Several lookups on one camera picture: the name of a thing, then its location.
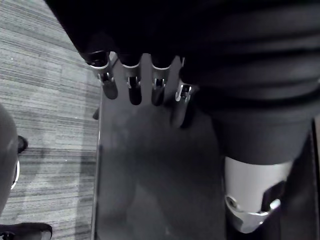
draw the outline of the striped carpet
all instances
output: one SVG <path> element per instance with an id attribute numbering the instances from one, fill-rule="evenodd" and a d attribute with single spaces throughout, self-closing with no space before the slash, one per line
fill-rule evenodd
<path id="1" fill-rule="evenodd" d="M 0 1 L 0 102 L 29 141 L 1 224 L 45 222 L 88 240 L 99 83 L 42 0 Z"/>

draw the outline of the robotic hand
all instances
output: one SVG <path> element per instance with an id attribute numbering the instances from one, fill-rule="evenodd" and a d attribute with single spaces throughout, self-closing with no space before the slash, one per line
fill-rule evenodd
<path id="1" fill-rule="evenodd" d="M 102 84 L 111 86 L 112 94 L 104 89 L 111 99 L 117 91 L 107 70 L 109 51 L 184 57 L 180 78 L 198 86 L 195 101 L 212 118 L 224 155 L 228 219 L 250 233 L 280 207 L 292 164 L 320 112 L 318 2 L 127 1 L 124 9 L 123 2 L 106 0 L 77 1 L 77 10 L 72 1 L 47 3 Z M 106 9 L 117 19 L 112 24 Z M 119 58 L 137 105 L 140 57 L 135 64 Z M 168 64 L 156 65 L 152 102 L 158 105 Z"/>

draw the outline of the metal bracket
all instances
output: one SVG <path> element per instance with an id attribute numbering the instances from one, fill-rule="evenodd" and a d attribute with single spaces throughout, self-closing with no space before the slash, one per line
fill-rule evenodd
<path id="1" fill-rule="evenodd" d="M 261 224 L 264 223 L 267 217 L 270 216 L 270 214 L 281 205 L 280 200 L 275 199 L 270 203 L 269 211 L 246 212 L 237 209 L 236 201 L 229 196 L 225 198 L 225 203 L 228 210 L 228 218 L 232 225 L 235 227 L 235 229 L 244 234 L 252 233 L 254 230 L 256 230 Z"/>

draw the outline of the black panel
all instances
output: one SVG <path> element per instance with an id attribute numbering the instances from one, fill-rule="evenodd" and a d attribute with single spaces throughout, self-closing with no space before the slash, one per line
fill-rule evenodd
<path id="1" fill-rule="evenodd" d="M 293 166 L 281 211 L 253 234 L 235 232 L 226 225 L 223 162 L 210 118 L 197 110 L 189 128 L 171 127 L 168 104 L 151 104 L 150 60 L 144 56 L 141 63 L 139 106 L 131 105 L 126 95 L 119 63 L 114 74 L 122 94 L 116 100 L 103 96 L 96 239 L 318 240 L 318 192 L 310 139 Z M 176 59 L 166 86 L 166 103 L 174 97 L 179 65 Z"/>

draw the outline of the gray carpet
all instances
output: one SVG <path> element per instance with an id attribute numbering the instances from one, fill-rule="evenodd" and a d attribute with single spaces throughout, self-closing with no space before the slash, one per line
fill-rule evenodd
<path id="1" fill-rule="evenodd" d="M 0 1 L 0 102 L 29 141 L 1 224 L 90 238 L 99 101 L 98 80 L 44 1 Z"/>

